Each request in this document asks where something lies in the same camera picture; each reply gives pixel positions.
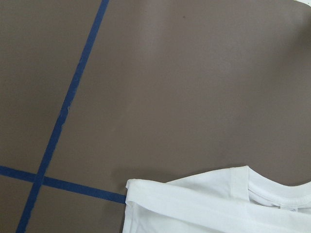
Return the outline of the white long-sleeve printed shirt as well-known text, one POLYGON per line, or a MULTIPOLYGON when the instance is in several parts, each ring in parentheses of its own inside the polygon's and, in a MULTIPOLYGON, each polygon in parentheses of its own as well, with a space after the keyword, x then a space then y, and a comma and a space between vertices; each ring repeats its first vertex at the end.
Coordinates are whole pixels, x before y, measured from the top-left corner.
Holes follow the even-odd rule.
POLYGON ((308 233, 311 185, 285 186, 248 166, 126 184, 125 233, 308 233))

